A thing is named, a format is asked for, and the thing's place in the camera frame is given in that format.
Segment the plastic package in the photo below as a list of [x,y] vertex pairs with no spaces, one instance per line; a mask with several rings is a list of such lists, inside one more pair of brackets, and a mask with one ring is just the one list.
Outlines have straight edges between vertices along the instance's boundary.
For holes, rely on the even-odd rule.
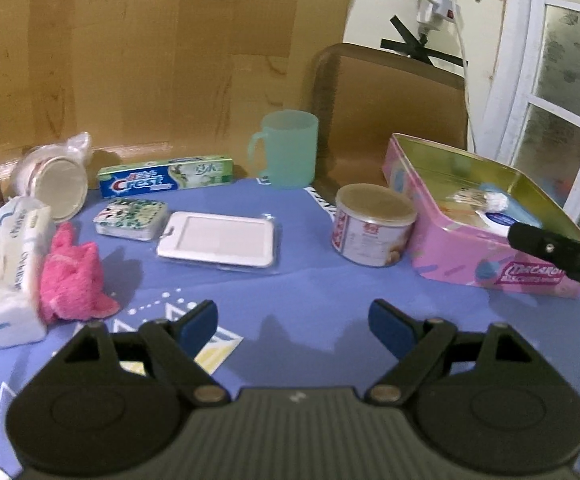
[[65,222],[83,207],[88,192],[86,165],[92,156],[90,134],[27,153],[10,175],[10,194],[48,204],[55,222]]
[[117,198],[94,217],[97,233],[101,235],[152,240],[167,218],[167,204],[157,200]]
[[276,269],[279,226],[259,218],[174,212],[157,254],[174,261],[224,270],[271,273]]
[[39,341],[39,280],[54,235],[50,208],[17,197],[0,209],[0,348]]
[[461,189],[438,205],[454,221],[486,229],[502,237],[507,237],[510,226],[516,222],[539,228],[542,226],[517,200],[494,184],[481,184],[478,189]]

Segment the white card holder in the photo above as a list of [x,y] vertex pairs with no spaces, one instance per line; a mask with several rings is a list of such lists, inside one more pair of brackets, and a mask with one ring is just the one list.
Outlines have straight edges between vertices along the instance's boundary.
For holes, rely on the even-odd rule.
[[275,262],[275,224],[264,218],[175,212],[157,254],[208,264],[269,267]]

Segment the table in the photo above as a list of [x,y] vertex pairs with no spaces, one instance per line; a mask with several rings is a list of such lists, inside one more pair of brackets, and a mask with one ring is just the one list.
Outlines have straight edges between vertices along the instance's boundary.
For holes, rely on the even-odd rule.
[[[219,325],[244,337],[215,373],[233,396],[243,386],[352,385],[364,391],[395,363],[367,326],[375,298],[416,318],[444,317],[462,330],[508,322],[580,393],[580,299],[433,282],[407,260],[382,269],[356,266],[332,250],[331,217],[305,190],[241,180],[151,198],[172,210],[271,214],[281,226],[278,267],[256,274],[169,262],[157,257],[154,242],[97,235],[92,219],[103,205],[94,192],[73,220],[80,242],[99,244],[106,292],[123,306],[107,320],[111,330],[134,330],[146,319],[185,311],[190,302],[217,303]],[[0,350],[0,480],[19,470],[3,429],[10,401],[76,329],[74,322],[59,323],[44,341]]]

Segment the chair backrest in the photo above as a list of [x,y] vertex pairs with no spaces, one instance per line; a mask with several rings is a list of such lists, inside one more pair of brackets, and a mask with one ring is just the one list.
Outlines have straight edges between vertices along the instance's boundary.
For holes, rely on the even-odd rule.
[[467,147],[463,78],[390,52],[325,49],[311,111],[319,117],[317,187],[329,199],[345,184],[385,184],[381,165],[395,132]]

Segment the white tissue package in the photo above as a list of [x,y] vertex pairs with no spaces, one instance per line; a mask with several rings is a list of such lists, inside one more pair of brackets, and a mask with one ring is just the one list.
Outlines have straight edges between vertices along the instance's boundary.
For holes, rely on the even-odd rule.
[[0,348],[46,336],[38,289],[54,230],[50,208],[33,198],[0,209]]

